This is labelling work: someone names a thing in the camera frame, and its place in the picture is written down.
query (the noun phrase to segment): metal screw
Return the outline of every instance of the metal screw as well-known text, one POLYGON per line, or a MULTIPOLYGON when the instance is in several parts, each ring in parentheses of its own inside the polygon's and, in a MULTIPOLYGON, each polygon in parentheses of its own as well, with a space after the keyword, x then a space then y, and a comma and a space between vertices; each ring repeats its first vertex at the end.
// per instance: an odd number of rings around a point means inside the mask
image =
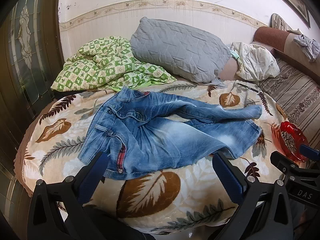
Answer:
POLYGON ((249 182, 255 182, 255 181, 256 181, 256 179, 255 179, 254 176, 248 176, 247 180, 248 180, 249 182))
POLYGON ((74 179, 74 176, 68 176, 64 179, 65 182, 72 182, 74 179))
POLYGON ((280 179, 278 179, 278 180, 277 180, 277 184, 278 184, 279 186, 283 186, 283 181, 280 180, 280 179))
POLYGON ((43 182, 43 180, 42 180, 42 179, 38 179, 38 180, 37 180, 37 182, 36 182, 36 184, 37 184, 37 185, 41 185, 41 184, 42 184, 42 182, 43 182))

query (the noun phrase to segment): jeans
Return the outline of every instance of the jeans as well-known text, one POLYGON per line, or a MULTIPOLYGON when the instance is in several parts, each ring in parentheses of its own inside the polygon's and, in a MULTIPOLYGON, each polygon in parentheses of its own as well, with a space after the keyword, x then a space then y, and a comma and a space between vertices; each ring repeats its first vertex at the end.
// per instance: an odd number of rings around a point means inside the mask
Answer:
POLYGON ((105 177, 134 179, 152 171, 180 168, 218 151, 241 156, 261 128, 251 119, 261 105, 223 109, 198 100, 123 87, 98 110, 78 158, 85 164, 102 151, 108 155, 105 177), (177 114, 190 119, 175 122, 177 114))

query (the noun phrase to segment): floral wallpaper border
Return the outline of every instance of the floral wallpaper border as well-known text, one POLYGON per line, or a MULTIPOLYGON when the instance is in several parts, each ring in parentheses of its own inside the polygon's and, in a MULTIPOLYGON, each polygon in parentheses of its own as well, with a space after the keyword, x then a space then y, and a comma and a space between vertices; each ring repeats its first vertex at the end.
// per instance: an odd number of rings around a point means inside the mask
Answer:
POLYGON ((106 15, 111 15, 124 11, 133 11, 150 8, 204 11, 238 20, 257 29, 261 26, 267 26, 263 22, 260 22, 243 13, 207 2, 201 2, 196 0, 131 0, 107 5, 93 10, 91 12, 87 12, 83 15, 80 15, 68 22, 60 23, 60 31, 66 31, 77 25, 106 15))

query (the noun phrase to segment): green quilt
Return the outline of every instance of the green quilt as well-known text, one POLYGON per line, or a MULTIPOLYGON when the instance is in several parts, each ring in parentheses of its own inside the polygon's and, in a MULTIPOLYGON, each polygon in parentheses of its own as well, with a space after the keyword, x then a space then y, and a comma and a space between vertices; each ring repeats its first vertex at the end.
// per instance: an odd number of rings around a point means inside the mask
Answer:
POLYGON ((174 81, 162 67, 135 59, 127 39, 110 36, 84 44, 68 58, 51 89, 120 91, 123 86, 133 89, 174 81))

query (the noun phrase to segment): red bowl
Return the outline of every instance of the red bowl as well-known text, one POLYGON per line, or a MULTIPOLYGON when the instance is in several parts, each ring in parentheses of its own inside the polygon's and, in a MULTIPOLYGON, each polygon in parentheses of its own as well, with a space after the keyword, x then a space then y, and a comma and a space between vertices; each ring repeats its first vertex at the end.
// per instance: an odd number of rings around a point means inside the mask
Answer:
POLYGON ((307 157, 303 156, 299 152, 299 147, 301 144, 305 144, 309 146, 307 138, 303 135, 302 131, 296 127, 293 123, 290 123, 288 121, 282 122, 280 125, 280 145, 285 153, 285 155, 292 161, 302 163, 308 160, 307 157), (288 146, 286 145, 284 138, 282 137, 281 132, 285 131, 292 135, 296 147, 296 151, 292 152, 288 146))

